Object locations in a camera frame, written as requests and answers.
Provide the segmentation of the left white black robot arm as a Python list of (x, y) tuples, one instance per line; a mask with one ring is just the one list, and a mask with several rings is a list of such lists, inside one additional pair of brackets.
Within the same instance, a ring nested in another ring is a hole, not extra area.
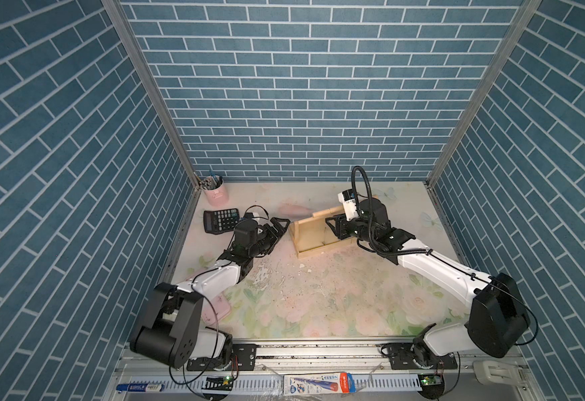
[(131, 331), (130, 350), (173, 369), (190, 361), (205, 370), (230, 364), (232, 335), (217, 323), (201, 328), (203, 308), (246, 278), (256, 258), (272, 253), (290, 224), (277, 217), (242, 219), (212, 268), (178, 284), (156, 285)]

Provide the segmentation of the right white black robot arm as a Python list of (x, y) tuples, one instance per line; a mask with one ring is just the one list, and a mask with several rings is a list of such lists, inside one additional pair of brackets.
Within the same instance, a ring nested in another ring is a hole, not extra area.
[(471, 350), (501, 359), (521, 345), (533, 314), (512, 277), (491, 276), (434, 251), (415, 235), (393, 227), (385, 205), (376, 198), (345, 200), (342, 205), (344, 213), (325, 220), (337, 239), (354, 238), (367, 252), (434, 282), (469, 311), (466, 322), (433, 323), (414, 338), (416, 365), (429, 369), (437, 357)]

